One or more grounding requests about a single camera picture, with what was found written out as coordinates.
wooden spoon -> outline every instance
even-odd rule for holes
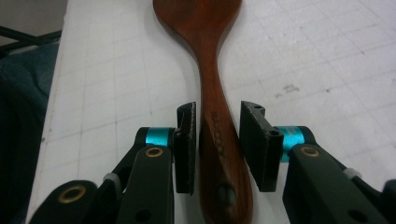
[[[153,5],[163,27],[187,43],[199,66],[200,200],[205,221],[250,223],[253,201],[248,169],[218,71],[219,49],[241,0],[153,0]]]

white grid surface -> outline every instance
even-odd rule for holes
[[[239,128],[240,101],[272,125],[304,125],[376,189],[396,178],[396,3],[245,0],[219,56]],[[142,126],[175,127],[200,101],[193,58],[157,22],[150,0],[69,0],[29,206],[59,185],[100,185]],[[255,184],[253,223],[289,223],[281,195]],[[176,195],[176,223],[204,223],[194,196]]]

